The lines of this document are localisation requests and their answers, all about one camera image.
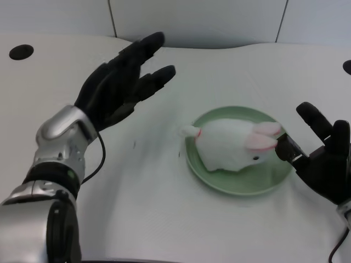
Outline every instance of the black hole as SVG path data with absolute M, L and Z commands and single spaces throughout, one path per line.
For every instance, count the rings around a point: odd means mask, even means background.
M 351 60 L 344 62 L 342 67 L 344 68 L 344 70 L 347 74 L 351 75 Z
M 18 45 L 11 49 L 9 56 L 13 60 L 22 60 L 29 58 L 34 52 L 34 48 L 31 45 Z

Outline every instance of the plush bunny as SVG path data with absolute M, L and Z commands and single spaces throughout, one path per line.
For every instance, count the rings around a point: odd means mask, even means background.
M 263 163 L 277 145 L 270 136 L 278 135 L 276 122 L 252 123 L 240 119 L 218 119 L 202 128 L 182 127 L 182 136 L 195 138 L 196 148 L 208 171 L 239 171 L 249 165 Z

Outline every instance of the robotic hand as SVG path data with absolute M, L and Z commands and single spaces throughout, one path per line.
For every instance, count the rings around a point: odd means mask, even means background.
M 74 106 L 38 130 L 38 150 L 22 185 L 0 205 L 0 263 L 81 262 L 76 198 L 84 179 L 84 153 L 104 130 L 163 88 L 174 66 L 140 77 L 140 67 L 164 44 L 155 33 L 99 66 Z
M 308 102 L 297 107 L 298 114 L 324 146 L 308 157 L 287 135 L 278 138 L 277 156 L 288 161 L 297 175 L 316 193 L 338 205 L 338 212 L 351 227 L 350 125 L 336 121 L 331 125 L 322 113 Z

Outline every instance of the wire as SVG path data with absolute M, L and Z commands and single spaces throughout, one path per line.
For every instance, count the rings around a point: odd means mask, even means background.
M 345 241 L 347 235 L 349 234 L 350 230 L 349 228 L 346 228 L 344 234 L 342 235 L 342 237 L 340 238 L 339 242 L 336 244 L 336 246 L 333 248 L 333 250 L 330 252 L 329 258 L 328 258 L 328 263 L 333 263 L 333 261 L 331 261 L 333 259 L 333 256 L 335 254 L 335 252 L 338 250 L 338 248 L 342 245 L 342 243 Z
M 101 138 L 100 133 L 98 132 L 98 138 L 100 140 L 101 143 L 101 148 L 103 149 L 103 157 L 101 159 L 101 162 L 99 164 L 99 166 L 95 169 L 94 172 L 92 172 L 89 176 L 87 176 L 86 178 L 83 179 L 82 184 L 84 184 L 85 182 L 87 182 L 88 180 L 90 180 L 95 174 L 97 174 L 100 169 L 102 168 L 102 166 L 104 165 L 105 159 L 106 159 L 106 148 L 105 148 L 105 144 L 103 141 L 103 138 Z

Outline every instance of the white table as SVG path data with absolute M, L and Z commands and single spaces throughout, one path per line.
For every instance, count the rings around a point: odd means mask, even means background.
M 0 35 L 0 198 L 20 184 L 40 124 L 75 101 L 84 80 L 129 43 L 92 36 Z M 12 47 L 31 44 L 23 61 Z M 186 166 L 177 129 L 204 112 L 242 105 L 275 117 L 309 153 L 321 145 L 295 112 L 309 101 L 330 121 L 351 121 L 351 49 L 258 44 L 225 50 L 163 48 L 143 73 L 177 75 L 118 125 L 103 131 L 107 159 L 78 197 L 84 259 L 175 262 L 326 262 L 344 226 L 335 206 L 293 173 L 256 198 L 218 193 Z M 100 162 L 89 147 L 87 174 Z M 349 262 L 350 238 L 334 262 Z

